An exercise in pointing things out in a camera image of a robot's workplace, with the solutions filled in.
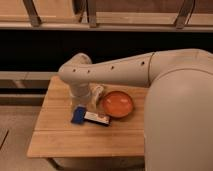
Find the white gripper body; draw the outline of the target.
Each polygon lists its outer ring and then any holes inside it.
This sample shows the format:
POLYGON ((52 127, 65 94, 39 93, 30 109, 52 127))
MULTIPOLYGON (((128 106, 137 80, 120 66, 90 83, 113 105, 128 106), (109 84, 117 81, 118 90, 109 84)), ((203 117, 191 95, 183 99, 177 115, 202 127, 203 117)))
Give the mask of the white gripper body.
POLYGON ((78 106, 86 107, 91 100, 91 96, 92 92, 88 83, 70 85, 72 109, 75 109, 78 106))

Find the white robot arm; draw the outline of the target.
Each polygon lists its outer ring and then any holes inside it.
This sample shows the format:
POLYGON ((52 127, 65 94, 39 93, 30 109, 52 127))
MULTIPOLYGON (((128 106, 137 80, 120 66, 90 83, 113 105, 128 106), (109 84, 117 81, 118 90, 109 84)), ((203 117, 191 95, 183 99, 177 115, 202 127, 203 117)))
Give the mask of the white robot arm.
POLYGON ((146 87, 145 171, 213 171, 213 53, 167 50, 97 64, 78 53, 58 75, 77 100, 91 83, 146 87))

